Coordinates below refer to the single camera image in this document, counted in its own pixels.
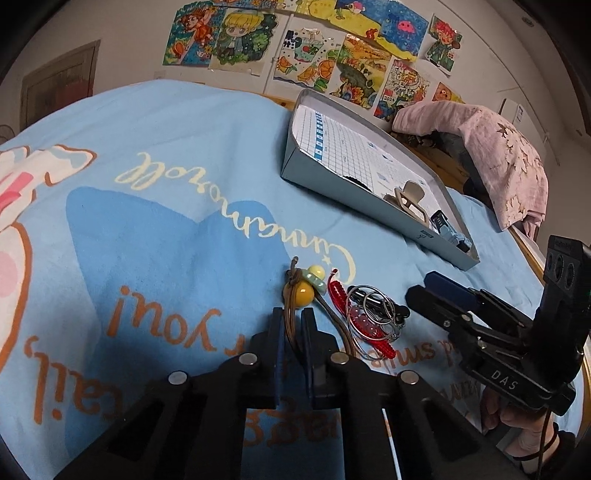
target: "yellow bead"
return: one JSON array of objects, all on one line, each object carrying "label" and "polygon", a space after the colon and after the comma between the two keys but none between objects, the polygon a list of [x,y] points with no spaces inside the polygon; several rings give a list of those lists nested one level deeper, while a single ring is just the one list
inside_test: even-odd
[{"label": "yellow bead", "polygon": [[322,265],[312,265],[310,268],[308,268],[308,272],[316,275],[321,280],[326,278],[326,272],[324,271]]},{"label": "yellow bead", "polygon": [[[288,285],[283,287],[283,298],[285,298],[285,295],[287,294],[287,287]],[[312,303],[312,300],[314,300],[314,287],[312,285],[302,280],[301,282],[298,282],[295,287],[295,308],[301,309]]]}]

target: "poster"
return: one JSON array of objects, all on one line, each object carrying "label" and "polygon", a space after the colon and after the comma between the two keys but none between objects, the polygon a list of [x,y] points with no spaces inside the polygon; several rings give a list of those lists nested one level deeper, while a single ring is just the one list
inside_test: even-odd
[{"label": "poster", "polygon": [[389,0],[337,0],[329,20],[333,25],[358,37],[376,40],[388,3]]},{"label": "poster", "polygon": [[456,50],[461,47],[462,35],[435,15],[431,20],[429,33],[437,41],[431,46],[425,57],[439,67],[443,73],[449,75],[456,61]]},{"label": "poster", "polygon": [[444,83],[439,82],[435,95],[433,95],[433,102],[439,102],[441,100],[449,100],[451,102],[465,103],[457,93],[452,92],[451,88],[447,87]]},{"label": "poster", "polygon": [[416,61],[429,22],[400,2],[387,4],[378,43],[398,58]]},{"label": "poster", "polygon": [[228,8],[209,67],[260,75],[276,27],[274,14]]},{"label": "poster", "polygon": [[345,33],[329,30],[325,38],[319,28],[306,28],[305,19],[294,18],[285,34],[274,78],[324,93],[339,57]]},{"label": "poster", "polygon": [[336,65],[340,85],[330,94],[363,108],[371,108],[384,83],[391,58],[388,52],[348,34]]},{"label": "poster", "polygon": [[194,2],[178,9],[162,65],[207,66],[225,13],[225,8],[211,2]]},{"label": "poster", "polygon": [[213,4],[219,7],[271,10],[277,6],[277,0],[213,0]]},{"label": "poster", "polygon": [[398,110],[424,100],[429,81],[402,60],[394,60],[374,116],[391,122]]},{"label": "poster", "polygon": [[275,7],[275,9],[277,10],[286,10],[288,12],[295,12],[297,10],[297,7],[302,3],[301,0],[279,0],[277,2],[277,6]]}]

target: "fan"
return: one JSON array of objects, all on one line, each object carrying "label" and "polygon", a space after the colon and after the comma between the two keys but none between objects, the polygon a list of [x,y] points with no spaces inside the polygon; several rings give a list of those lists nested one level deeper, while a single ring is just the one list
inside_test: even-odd
[{"label": "fan", "polygon": [[0,125],[0,145],[14,138],[14,130],[8,125]]}]

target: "pink cloth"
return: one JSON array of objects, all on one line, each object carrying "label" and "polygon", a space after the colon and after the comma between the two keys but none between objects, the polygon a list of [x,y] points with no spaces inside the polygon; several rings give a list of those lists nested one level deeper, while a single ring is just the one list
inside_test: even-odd
[{"label": "pink cloth", "polygon": [[403,108],[392,130],[460,135],[491,197],[501,229],[523,220],[533,238],[546,213],[548,179],[538,152],[498,113],[478,105],[428,100]]}]

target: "screw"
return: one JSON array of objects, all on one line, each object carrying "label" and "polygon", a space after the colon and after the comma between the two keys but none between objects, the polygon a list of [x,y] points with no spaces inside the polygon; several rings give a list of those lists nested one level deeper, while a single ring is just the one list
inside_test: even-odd
[{"label": "screw", "polygon": [[330,361],[334,364],[344,365],[349,361],[349,355],[345,352],[335,352],[330,356]]},{"label": "screw", "polygon": [[418,375],[412,370],[405,370],[400,374],[400,380],[408,385],[414,385],[418,383]]},{"label": "screw", "polygon": [[254,353],[243,353],[238,361],[242,365],[254,365],[258,360],[258,357]]},{"label": "screw", "polygon": [[168,376],[168,383],[171,385],[183,385],[187,381],[188,377],[189,376],[185,372],[172,372]]}]

